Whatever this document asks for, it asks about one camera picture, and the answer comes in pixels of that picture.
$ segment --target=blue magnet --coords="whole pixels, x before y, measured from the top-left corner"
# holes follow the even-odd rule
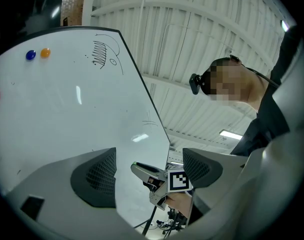
[[[35,58],[36,55],[37,55],[37,53],[36,53],[35,50],[29,50],[29,51],[26,53],[25,57],[26,57],[26,59],[27,59],[28,61],[31,61],[31,60],[33,60],[33,59]]]

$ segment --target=brick wall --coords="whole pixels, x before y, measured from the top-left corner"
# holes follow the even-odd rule
[[[83,2],[84,0],[62,0],[61,26],[66,17],[69,26],[82,25]]]

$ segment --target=drawing on whiteboard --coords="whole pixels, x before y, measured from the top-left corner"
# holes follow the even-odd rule
[[[116,66],[121,69],[122,75],[124,75],[121,62],[118,58],[120,53],[118,42],[107,34],[96,34],[95,36],[99,39],[93,41],[94,49],[92,56],[94,57],[94,60],[92,63],[94,65],[99,64],[100,69],[106,65]]]
[[[151,118],[150,110],[148,112],[146,112],[146,114],[147,114],[147,120],[142,121],[143,123],[145,123],[143,125],[144,126],[150,125],[151,130],[152,130],[152,126],[159,127],[156,122],[150,120],[150,118]]]

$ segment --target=hand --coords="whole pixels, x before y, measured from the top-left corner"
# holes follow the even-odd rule
[[[169,193],[165,203],[171,208],[178,210],[185,217],[189,217],[192,198],[186,193]]]

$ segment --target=ceiling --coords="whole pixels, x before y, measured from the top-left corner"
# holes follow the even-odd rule
[[[279,0],[84,0],[83,25],[120,30],[170,139],[170,161],[182,148],[229,154],[256,113],[242,103],[193,95],[189,78],[233,54],[268,74],[293,19]]]

